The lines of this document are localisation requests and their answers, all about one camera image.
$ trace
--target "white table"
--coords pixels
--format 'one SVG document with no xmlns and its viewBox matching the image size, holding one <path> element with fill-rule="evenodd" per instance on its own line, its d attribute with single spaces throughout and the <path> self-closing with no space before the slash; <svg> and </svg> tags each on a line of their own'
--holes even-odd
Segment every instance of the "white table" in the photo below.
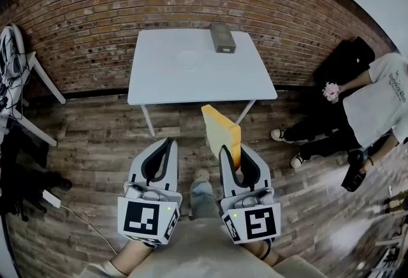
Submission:
<svg viewBox="0 0 408 278">
<path fill-rule="evenodd" d="M 57 141 L 55 141 L 52 137 L 45 134 L 42 130 L 40 130 L 37 126 L 35 126 L 32 122 L 26 119 L 17 109 L 16 106 L 20 103 L 21 98 L 21 90 L 23 88 L 23 84 L 27 82 L 29 72 L 34 68 L 37 72 L 38 76 L 44 81 L 45 85 L 50 89 L 52 94 L 56 96 L 58 101 L 62 104 L 65 104 L 66 100 L 62 96 L 62 94 L 58 91 L 57 87 L 52 83 L 48 75 L 44 72 L 44 69 L 41 67 L 40 63 L 37 60 L 36 52 L 31 52 L 27 54 L 27 63 L 29 70 L 25 70 L 21 77 L 18 77 L 14 80 L 11 89 L 8 89 L 6 93 L 7 97 L 7 106 L 0 111 L 0 117 L 8 118 L 14 117 L 16 121 L 18 121 L 21 125 L 27 128 L 29 131 L 37 135 L 42 140 L 46 141 L 48 144 L 56 146 Z"/>
<path fill-rule="evenodd" d="M 232 35 L 235 53 L 218 54 L 210 30 L 140 31 L 127 102 L 142 107 L 152 136 L 145 105 L 249 100 L 239 124 L 257 99 L 277 98 L 251 37 L 245 32 Z"/>
</svg>

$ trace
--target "table leg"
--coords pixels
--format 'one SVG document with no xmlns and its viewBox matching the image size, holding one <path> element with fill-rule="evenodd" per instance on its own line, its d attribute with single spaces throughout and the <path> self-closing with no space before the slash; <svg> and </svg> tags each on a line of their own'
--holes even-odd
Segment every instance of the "table leg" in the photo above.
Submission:
<svg viewBox="0 0 408 278">
<path fill-rule="evenodd" d="M 42 140 L 46 141 L 49 145 L 53 147 L 57 146 L 57 141 L 55 141 L 51 136 L 45 134 L 40 130 L 37 126 L 35 126 L 32 122 L 26 119 L 21 113 L 19 113 L 16 109 L 13 109 L 13 115 L 15 118 L 21 118 L 18 122 L 23 125 L 26 129 L 30 132 L 34 133 L 36 136 L 41 138 Z"/>
<path fill-rule="evenodd" d="M 142 108 L 142 112 L 143 112 L 143 114 L 144 114 L 144 116 L 145 116 L 146 123 L 147 123 L 147 125 L 148 125 L 148 127 L 149 127 L 149 130 L 150 130 L 151 135 L 152 135 L 152 136 L 156 136 L 156 134 L 155 134 L 155 132 L 154 132 L 153 125 L 152 125 L 152 122 L 150 121 L 149 112 L 147 111 L 146 106 L 145 106 L 145 105 L 140 105 L 140 106 L 141 106 L 141 108 Z"/>
<path fill-rule="evenodd" d="M 61 92 L 57 89 L 57 87 L 52 83 L 48 75 L 45 73 L 44 69 L 41 67 L 40 63 L 38 62 L 37 58 L 34 56 L 33 59 L 33 67 L 36 70 L 38 76 L 42 79 L 45 85 L 50 89 L 52 94 L 58 99 L 58 101 L 62 104 L 65 104 L 66 100 L 62 96 Z"/>
<path fill-rule="evenodd" d="M 239 118 L 237 119 L 237 121 L 235 122 L 235 124 L 239 125 L 242 121 L 242 119 L 245 117 L 245 115 L 247 114 L 247 112 L 251 109 L 252 105 L 255 103 L 256 100 L 250 100 L 250 102 L 248 102 L 248 105 L 245 107 L 245 109 L 243 110 L 243 112 L 240 114 Z"/>
</svg>

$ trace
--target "black and white shoe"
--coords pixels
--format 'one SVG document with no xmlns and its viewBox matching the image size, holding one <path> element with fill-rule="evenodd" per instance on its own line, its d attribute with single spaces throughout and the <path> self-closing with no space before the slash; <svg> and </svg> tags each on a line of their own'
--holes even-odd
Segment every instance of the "black and white shoe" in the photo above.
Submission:
<svg viewBox="0 0 408 278">
<path fill-rule="evenodd" d="M 293 143 L 292 141 L 286 141 L 283 137 L 283 134 L 285 133 L 284 129 L 274 129 L 273 131 L 270 132 L 270 137 L 272 140 L 278 141 L 278 142 L 286 142 L 286 143 Z"/>
<path fill-rule="evenodd" d="M 303 160 L 302 157 L 300 156 L 300 153 L 298 153 L 295 157 L 292 158 L 291 166 L 292 168 L 296 169 L 299 168 L 304 162 L 305 160 Z"/>
</svg>

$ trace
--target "white power adapter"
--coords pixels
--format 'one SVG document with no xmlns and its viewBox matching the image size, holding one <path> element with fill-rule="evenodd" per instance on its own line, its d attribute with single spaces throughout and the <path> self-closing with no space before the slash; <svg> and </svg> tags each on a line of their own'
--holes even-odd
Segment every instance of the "white power adapter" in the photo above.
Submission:
<svg viewBox="0 0 408 278">
<path fill-rule="evenodd" d="M 50 202 L 55 208 L 61 207 L 61 200 L 46 190 L 43 191 L 43 198 Z"/>
</svg>

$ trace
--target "white cable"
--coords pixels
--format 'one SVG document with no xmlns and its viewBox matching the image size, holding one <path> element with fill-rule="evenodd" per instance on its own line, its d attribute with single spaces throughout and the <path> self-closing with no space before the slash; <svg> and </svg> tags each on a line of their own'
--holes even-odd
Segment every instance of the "white cable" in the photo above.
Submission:
<svg viewBox="0 0 408 278">
<path fill-rule="evenodd" d="M 102 237 L 106 243 L 108 243 L 108 245 L 110 246 L 110 248 L 112 249 L 113 253 L 116 253 L 115 249 L 112 247 L 111 243 L 109 243 L 109 241 L 105 238 L 105 236 L 103 236 L 95 227 L 93 227 L 92 224 L 88 223 L 86 220 L 83 220 L 81 217 L 79 217 L 75 212 L 73 212 L 70 208 L 65 207 L 64 205 L 61 205 L 62 208 L 65 208 L 68 211 L 71 211 L 72 214 L 77 217 L 79 220 L 81 220 L 82 222 L 84 222 L 85 224 L 89 225 L 100 237 Z"/>
</svg>

